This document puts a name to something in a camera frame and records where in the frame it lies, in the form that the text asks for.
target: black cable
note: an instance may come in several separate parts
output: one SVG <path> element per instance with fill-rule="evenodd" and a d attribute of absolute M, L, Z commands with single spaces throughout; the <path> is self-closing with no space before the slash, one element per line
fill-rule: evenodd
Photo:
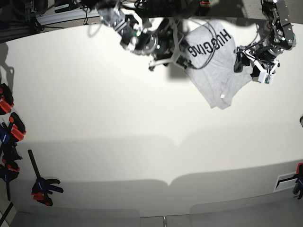
<path fill-rule="evenodd" d="M 36 163 L 35 158 L 34 158 L 33 151 L 28 150 L 28 155 L 29 155 L 30 161 L 32 162 L 36 177 L 41 178 L 40 172 L 39 172 L 38 167 L 37 167 L 37 163 Z"/>
<path fill-rule="evenodd" d="M 86 12 L 85 12 L 85 18 L 84 18 L 84 21 L 83 21 L 83 25 L 88 25 L 88 18 L 87 18 L 87 12 L 88 12 L 89 8 L 86 8 Z"/>
<path fill-rule="evenodd" d="M 86 12 L 84 7 L 80 3 L 78 3 L 76 0 L 73 0 L 73 2 L 76 3 L 83 12 Z"/>
<path fill-rule="evenodd" d="M 208 25 L 212 28 L 212 30 L 214 31 L 214 35 L 213 35 L 212 31 L 211 31 L 205 24 L 202 25 L 202 26 L 204 26 L 204 27 L 207 28 L 207 30 L 212 34 L 213 38 L 214 38 L 214 36 L 215 36 L 215 38 L 216 38 L 216 42 L 215 42 L 214 48 L 213 48 L 214 51 L 209 55 L 208 59 L 206 60 L 206 62 L 205 62 L 201 67 L 197 68 L 197 67 L 195 67 L 195 66 L 192 65 L 192 64 L 190 64 L 190 65 L 188 66 L 188 67 L 190 67 L 190 68 L 192 68 L 192 69 L 195 69 L 195 70 L 203 69 L 203 68 L 205 68 L 205 67 L 209 64 L 209 62 L 210 62 L 210 61 L 212 60 L 212 58 L 214 57 L 214 53 L 215 53 L 215 51 L 216 51 L 216 46 L 218 45 L 218 37 L 217 37 L 216 30 L 214 29 L 214 27 L 213 27 L 208 21 L 206 22 L 206 24 L 208 24 Z"/>
<path fill-rule="evenodd" d="M 261 39 L 259 42 L 255 43 L 255 44 L 252 44 L 252 45 L 249 45 L 247 46 L 243 51 L 245 50 L 248 50 L 249 48 L 253 47 L 253 46 L 256 46 L 256 45 L 259 45 L 261 44 L 264 40 L 266 40 L 269 36 L 270 36 L 270 33 L 271 33 L 272 30 L 269 31 L 268 35 L 265 36 L 263 39 Z"/>
<path fill-rule="evenodd" d="M 249 45 L 252 45 L 254 43 L 254 41 L 257 39 L 257 37 L 258 37 L 259 32 L 258 32 L 258 25 L 257 24 L 256 24 L 256 28 L 257 28 L 257 34 L 256 34 L 255 38 L 253 39 L 253 41 L 250 42 Z"/>

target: metal frame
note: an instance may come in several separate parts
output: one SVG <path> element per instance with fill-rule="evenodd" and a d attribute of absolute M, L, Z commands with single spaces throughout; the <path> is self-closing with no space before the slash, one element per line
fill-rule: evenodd
<path fill-rule="evenodd" d="M 134 7 L 133 3 L 128 3 L 128 4 L 124 4 L 124 5 L 127 7 Z M 62 13 L 55 13 L 55 14 L 48 15 L 48 16 L 40 16 L 40 17 L 37 17 L 37 20 L 41 25 L 50 25 L 50 24 L 61 23 L 61 22 L 70 21 L 70 20 L 84 19 L 85 15 L 86 15 L 86 13 L 83 10 L 76 9 L 76 10 L 71 10 L 71 11 L 62 12 Z M 88 11 L 87 17 L 88 18 L 99 17 L 99 14 L 98 14 L 97 10 L 94 9 L 92 11 Z"/>

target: gray panel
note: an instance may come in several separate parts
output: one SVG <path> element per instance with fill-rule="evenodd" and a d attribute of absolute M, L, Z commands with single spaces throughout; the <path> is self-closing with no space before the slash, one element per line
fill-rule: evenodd
<path fill-rule="evenodd" d="M 242 209 L 190 215 L 192 227 L 300 227 L 303 203 L 297 199 Z"/>
<path fill-rule="evenodd" d="M 140 219 L 49 216 L 18 212 L 11 227 L 139 227 Z"/>
<path fill-rule="evenodd" d="M 164 227 L 164 217 L 141 218 L 140 227 Z"/>
<path fill-rule="evenodd" d="M 166 227 L 192 227 L 190 215 L 166 216 Z"/>
<path fill-rule="evenodd" d="M 68 216 L 50 216 L 42 214 L 28 214 L 18 212 L 11 224 L 11 227 L 164 227 L 164 217 L 150 217 L 141 219 L 129 218 L 96 218 L 95 215 L 90 215 L 91 210 L 84 212 L 87 217 L 70 216 L 75 209 L 71 209 L 71 213 Z"/>
<path fill-rule="evenodd" d="M 125 218 L 136 220 L 139 223 L 140 213 L 136 209 L 77 209 L 31 206 L 29 213 L 38 215 L 49 215 L 56 217 L 78 217 L 78 218 Z"/>
<path fill-rule="evenodd" d="M 241 199 L 241 200 L 198 204 L 190 209 L 190 214 L 234 210 L 234 209 L 256 206 L 256 205 L 261 205 L 261 204 L 266 204 L 276 201 L 282 201 L 285 199 L 290 199 L 293 196 L 294 195 L 292 193 L 292 190 L 287 190 L 283 192 L 277 192 L 273 194 L 262 195 L 262 196 L 247 198 L 247 199 Z"/>

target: clamp handle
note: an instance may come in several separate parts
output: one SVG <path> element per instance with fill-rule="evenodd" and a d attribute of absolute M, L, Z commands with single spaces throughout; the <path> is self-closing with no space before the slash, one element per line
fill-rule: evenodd
<path fill-rule="evenodd" d="M 16 144 L 8 143 L 8 144 L 3 144 L 1 146 L 4 153 L 2 157 L 2 162 L 5 164 L 5 167 L 7 167 L 11 171 L 19 172 L 20 168 L 15 161 L 21 160 L 22 157 L 19 156 L 16 150 Z"/>
<path fill-rule="evenodd" d="M 37 167 L 37 164 L 36 164 L 34 155 L 33 155 L 33 151 L 32 151 L 32 150 L 28 150 L 28 155 L 29 155 L 30 161 L 32 162 L 32 165 L 33 165 L 33 168 L 34 168 L 36 177 L 37 177 L 37 178 L 40 178 L 41 175 L 40 175 L 40 173 L 39 173 L 39 170 L 38 170 L 38 167 Z"/>
<path fill-rule="evenodd" d="M 19 175 L 19 171 L 10 171 L 10 168 L 7 164 L 5 166 L 0 165 L 0 178 L 6 183 L 6 192 L 8 196 L 8 201 L 10 201 L 10 188 L 9 183 L 12 180 L 15 180 Z"/>
<path fill-rule="evenodd" d="M 303 197 L 303 178 L 299 177 L 298 180 L 296 181 L 296 185 L 294 187 L 293 193 L 296 195 L 300 192 L 299 194 L 299 200 Z"/>
<path fill-rule="evenodd" d="M 21 121 L 18 114 L 15 112 L 11 113 L 9 117 L 9 126 L 8 131 L 12 134 L 10 142 L 18 142 L 23 140 L 24 135 L 26 134 L 25 125 Z"/>
<path fill-rule="evenodd" d="M 34 200 L 36 200 L 39 203 L 45 204 L 48 207 L 51 207 L 53 205 L 53 201 L 49 197 L 45 197 L 43 195 L 34 195 Z"/>
<path fill-rule="evenodd" d="M 14 98 L 10 88 L 6 84 L 0 85 L 0 115 L 10 113 L 14 106 Z"/>

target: red clamp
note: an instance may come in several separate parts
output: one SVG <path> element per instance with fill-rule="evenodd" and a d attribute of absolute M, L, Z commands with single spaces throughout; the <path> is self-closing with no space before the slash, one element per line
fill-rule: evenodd
<path fill-rule="evenodd" d="M 0 85 L 0 115 L 10 113 L 14 106 L 14 98 L 10 88 L 6 84 Z"/>
<path fill-rule="evenodd" d="M 24 135 L 26 134 L 25 125 L 19 118 L 18 114 L 13 112 L 9 117 L 9 126 L 10 133 L 15 138 L 13 142 L 18 142 L 23 140 Z"/>
<path fill-rule="evenodd" d="M 6 164 L 6 160 L 5 159 L 2 159 L 2 162 L 3 162 L 3 164 Z M 17 165 L 17 163 L 14 162 L 13 166 L 14 167 L 12 167 L 11 165 L 8 164 L 8 169 L 11 170 L 11 171 L 14 171 L 16 173 L 19 173 L 20 167 Z"/>
<path fill-rule="evenodd" d="M 298 168 L 297 168 L 297 172 L 296 172 L 297 174 L 299 174 L 300 166 L 303 166 L 303 162 L 299 163 Z"/>
<path fill-rule="evenodd" d="M 201 1 L 200 6 L 203 8 L 210 8 L 210 2 L 209 1 Z"/>
<path fill-rule="evenodd" d="M 38 193 L 31 193 L 34 197 L 33 199 L 45 204 L 48 207 L 51 207 L 53 205 L 53 201 L 50 198 L 46 198 L 42 192 L 38 192 Z"/>

